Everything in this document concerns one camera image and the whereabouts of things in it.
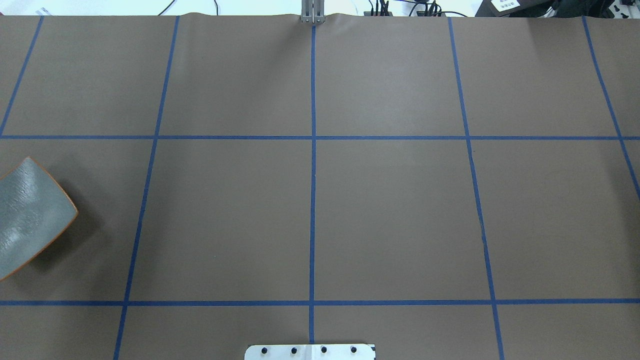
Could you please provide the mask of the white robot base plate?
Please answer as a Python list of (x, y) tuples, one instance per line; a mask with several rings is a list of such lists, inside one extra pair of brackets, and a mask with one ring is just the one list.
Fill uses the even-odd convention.
[(375, 360), (374, 344), (258, 344), (247, 347), (245, 360)]

